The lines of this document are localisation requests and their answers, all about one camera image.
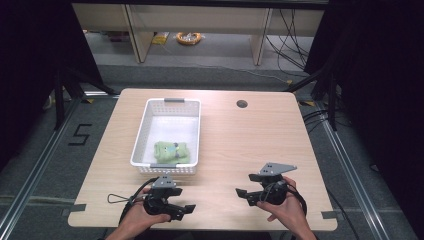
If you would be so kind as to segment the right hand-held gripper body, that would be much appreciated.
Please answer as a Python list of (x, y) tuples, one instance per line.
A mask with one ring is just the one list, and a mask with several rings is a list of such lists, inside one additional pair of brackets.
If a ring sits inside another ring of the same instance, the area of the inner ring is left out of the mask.
[(263, 187), (259, 200), (273, 205), (282, 204), (288, 192), (288, 183), (284, 180), (283, 173), (296, 169), (294, 165), (266, 163), (259, 172), (259, 182)]

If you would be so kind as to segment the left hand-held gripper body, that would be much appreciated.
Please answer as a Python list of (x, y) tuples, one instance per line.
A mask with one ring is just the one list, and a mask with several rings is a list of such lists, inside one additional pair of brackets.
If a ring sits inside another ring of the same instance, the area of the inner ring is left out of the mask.
[(158, 177), (152, 184), (144, 198), (145, 210), (151, 215), (166, 214), (165, 208), (170, 205), (167, 196), (168, 189), (177, 188), (173, 178), (169, 175)]

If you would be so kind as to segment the white perforated plastic basket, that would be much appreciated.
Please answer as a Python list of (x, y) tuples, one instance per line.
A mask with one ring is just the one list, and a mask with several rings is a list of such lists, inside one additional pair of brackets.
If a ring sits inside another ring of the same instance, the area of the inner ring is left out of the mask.
[[(142, 174), (194, 175), (199, 162), (201, 101), (151, 98), (145, 105), (130, 163)], [(160, 164), (154, 157), (156, 142), (186, 143), (187, 164)]]

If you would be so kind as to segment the person's left hand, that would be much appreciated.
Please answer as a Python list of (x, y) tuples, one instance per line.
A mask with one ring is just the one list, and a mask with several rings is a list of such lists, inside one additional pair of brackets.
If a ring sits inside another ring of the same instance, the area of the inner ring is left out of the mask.
[(144, 207), (144, 199), (136, 200), (128, 210), (121, 225), (131, 238), (141, 234), (151, 226), (159, 223), (165, 223), (170, 220), (168, 214), (149, 214)]

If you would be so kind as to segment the person's right hand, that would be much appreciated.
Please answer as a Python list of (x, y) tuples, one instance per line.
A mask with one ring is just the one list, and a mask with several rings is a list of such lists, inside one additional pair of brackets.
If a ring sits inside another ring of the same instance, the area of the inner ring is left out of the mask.
[(269, 222), (278, 220), (291, 233), (311, 231), (301, 203), (296, 196), (290, 192), (286, 194), (285, 201), (280, 205), (259, 201), (257, 206), (270, 213), (270, 216), (267, 218)]

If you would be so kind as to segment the black curtain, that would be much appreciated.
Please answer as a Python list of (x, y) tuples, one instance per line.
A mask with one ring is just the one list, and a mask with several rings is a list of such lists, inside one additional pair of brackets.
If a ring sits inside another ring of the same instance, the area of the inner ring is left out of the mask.
[(356, 31), (334, 70), (372, 160), (424, 239), (424, 0), (328, 0), (306, 72)]
[(0, 0), (0, 170), (18, 153), (57, 79), (103, 82), (71, 0)]

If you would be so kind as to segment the yellow packet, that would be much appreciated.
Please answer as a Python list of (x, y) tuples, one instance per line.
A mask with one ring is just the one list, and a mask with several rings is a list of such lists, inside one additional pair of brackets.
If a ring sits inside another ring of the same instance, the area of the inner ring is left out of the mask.
[(164, 45), (167, 41), (168, 35), (168, 32), (158, 32), (153, 36), (151, 43), (157, 45)]

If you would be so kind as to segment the metal floor rail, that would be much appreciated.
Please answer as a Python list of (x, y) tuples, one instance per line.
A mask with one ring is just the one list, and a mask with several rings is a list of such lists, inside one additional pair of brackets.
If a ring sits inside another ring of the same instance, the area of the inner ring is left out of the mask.
[(44, 147), (43, 151), (35, 162), (35, 165), (26, 178), (23, 186), (12, 198), (7, 212), (0, 220), (0, 240), (8, 240), (20, 216), (22, 215), (24, 208), (30, 199), (30, 196), (37, 187), (42, 175), (44, 174), (50, 160), (53, 157), (54, 152), (59, 146), (59, 142), (62, 139), (64, 132), (68, 127), (69, 121), (73, 113), (76, 111), (79, 103), (79, 99), (73, 99), (70, 101), (68, 108), (65, 111), (63, 122), (53, 131), (46, 146)]
[(382, 218), (370, 198), (364, 184), (362, 183), (338, 133), (333, 127), (333, 120), (326, 110), (322, 110), (321, 119), (323, 120), (323, 128), (329, 138), (330, 143), (337, 155), (343, 172), (349, 182), (356, 201), (364, 215), (365, 220), (373, 234), (375, 240), (390, 240), (388, 231), (386, 230)]

